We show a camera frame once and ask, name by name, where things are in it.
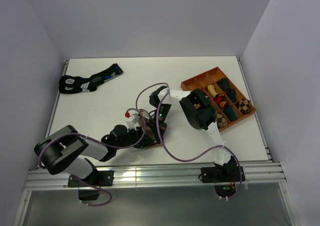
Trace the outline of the brown sock red stripes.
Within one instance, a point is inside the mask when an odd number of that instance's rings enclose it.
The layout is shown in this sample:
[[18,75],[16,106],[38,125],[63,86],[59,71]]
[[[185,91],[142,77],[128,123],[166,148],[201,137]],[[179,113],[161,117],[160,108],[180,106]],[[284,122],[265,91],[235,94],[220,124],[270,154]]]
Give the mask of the brown sock red stripes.
[[[149,113],[150,113],[152,116],[154,116],[155,111],[156,111],[156,110],[153,110],[153,111],[151,111],[151,112],[149,112]],[[150,144],[149,147],[153,147],[153,146],[158,147],[158,146],[161,146],[161,145],[162,145],[161,143],[160,143],[160,144],[157,144],[157,143],[156,143],[155,137],[154,137],[151,129],[147,126],[147,121],[148,121],[148,120],[149,120],[149,119],[146,119],[146,118],[144,118],[143,116],[141,116],[141,119],[140,119],[139,123],[140,123],[140,126],[141,126],[143,129],[145,128],[145,133],[146,133],[147,138],[148,138],[148,139],[152,139],[152,141],[153,141],[153,143]]]

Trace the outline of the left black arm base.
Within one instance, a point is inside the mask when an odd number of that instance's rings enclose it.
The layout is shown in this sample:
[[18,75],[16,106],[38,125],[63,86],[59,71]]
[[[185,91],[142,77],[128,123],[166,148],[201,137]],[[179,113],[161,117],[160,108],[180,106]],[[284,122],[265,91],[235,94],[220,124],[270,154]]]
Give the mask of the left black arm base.
[[[85,179],[80,179],[75,175],[70,175],[67,186],[69,188],[78,188],[78,199],[82,204],[99,207],[109,204],[112,201],[112,194],[103,189],[113,185],[114,171],[94,171]],[[100,196],[106,194],[109,199],[105,203],[94,204]]]

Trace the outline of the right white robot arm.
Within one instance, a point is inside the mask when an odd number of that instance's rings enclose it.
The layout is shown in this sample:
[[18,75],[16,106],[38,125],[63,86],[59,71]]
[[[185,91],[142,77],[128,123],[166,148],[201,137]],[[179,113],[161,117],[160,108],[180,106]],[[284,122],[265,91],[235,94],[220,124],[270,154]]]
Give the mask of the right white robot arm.
[[[179,162],[192,162],[209,151],[213,150],[213,163],[216,167],[216,175],[222,181],[229,180],[234,174],[234,168],[238,167],[239,160],[235,154],[225,146],[218,130],[216,112],[207,96],[200,89],[192,91],[173,90],[162,86],[149,96],[149,103],[155,107],[155,115],[147,122],[158,143],[164,150]],[[163,141],[164,132],[167,129],[166,117],[171,106],[181,107],[187,122],[196,130],[205,135],[209,148],[198,156],[183,160],[174,156],[165,146]]]

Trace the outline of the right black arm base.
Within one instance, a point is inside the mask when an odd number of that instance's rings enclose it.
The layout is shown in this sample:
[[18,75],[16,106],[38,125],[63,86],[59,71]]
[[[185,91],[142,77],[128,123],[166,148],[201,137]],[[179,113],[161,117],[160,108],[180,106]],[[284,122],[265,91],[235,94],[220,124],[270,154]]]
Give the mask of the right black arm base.
[[214,163],[214,166],[202,167],[198,179],[203,184],[214,184],[214,191],[219,200],[228,202],[236,195],[246,177],[243,167],[231,156],[222,166]]

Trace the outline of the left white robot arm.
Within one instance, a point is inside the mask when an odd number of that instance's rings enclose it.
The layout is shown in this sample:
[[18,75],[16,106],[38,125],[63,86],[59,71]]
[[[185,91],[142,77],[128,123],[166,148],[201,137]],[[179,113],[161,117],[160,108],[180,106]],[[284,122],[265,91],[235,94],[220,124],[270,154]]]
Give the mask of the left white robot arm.
[[100,174],[88,157],[106,162],[116,156],[118,149],[129,146],[142,149],[155,142],[141,126],[128,129],[125,125],[116,125],[100,141],[95,141],[78,135],[72,125],[67,125],[37,143],[34,152],[40,160],[39,165],[50,174],[69,173],[91,186],[99,180]]

